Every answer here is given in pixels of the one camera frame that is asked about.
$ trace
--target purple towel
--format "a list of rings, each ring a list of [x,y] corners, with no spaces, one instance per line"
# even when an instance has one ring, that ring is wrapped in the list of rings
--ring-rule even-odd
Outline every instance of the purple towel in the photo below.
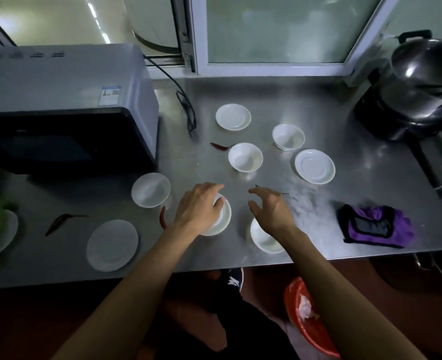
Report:
[[[358,208],[345,204],[338,220],[347,243],[404,248],[414,239],[411,220],[389,206]]]

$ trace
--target black power cord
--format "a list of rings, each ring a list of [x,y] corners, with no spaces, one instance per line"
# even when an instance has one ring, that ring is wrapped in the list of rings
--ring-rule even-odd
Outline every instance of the black power cord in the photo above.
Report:
[[[144,54],[143,54],[143,56],[145,59],[149,60],[153,64],[153,66],[156,66],[161,72],[163,72],[180,89],[180,90],[176,91],[176,97],[178,98],[179,103],[181,104],[182,108],[184,109],[184,112],[188,116],[188,131],[192,133],[197,125],[196,112],[194,111],[193,105],[189,101],[189,98],[186,95],[186,92],[184,92],[182,87],[179,85],[179,83],[176,82],[176,80],[174,78],[172,78],[163,68],[158,66],[158,64],[155,63],[150,57],[147,57]]]

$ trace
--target black shoe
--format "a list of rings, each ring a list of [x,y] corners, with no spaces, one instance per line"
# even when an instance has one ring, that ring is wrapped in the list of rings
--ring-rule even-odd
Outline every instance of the black shoe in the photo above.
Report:
[[[241,292],[242,284],[244,282],[244,270],[242,268],[234,268],[228,271],[228,286],[236,286]]]

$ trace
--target microwave oven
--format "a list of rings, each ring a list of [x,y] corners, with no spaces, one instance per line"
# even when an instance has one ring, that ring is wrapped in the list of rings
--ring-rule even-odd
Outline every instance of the microwave oven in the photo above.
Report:
[[[0,47],[0,167],[153,171],[159,105],[131,44]]]

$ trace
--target sticker label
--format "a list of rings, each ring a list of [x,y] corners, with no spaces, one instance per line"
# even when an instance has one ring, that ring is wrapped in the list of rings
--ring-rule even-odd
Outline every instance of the sticker label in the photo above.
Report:
[[[101,92],[101,99],[99,100],[99,106],[117,105],[120,93],[121,86],[103,87]]]

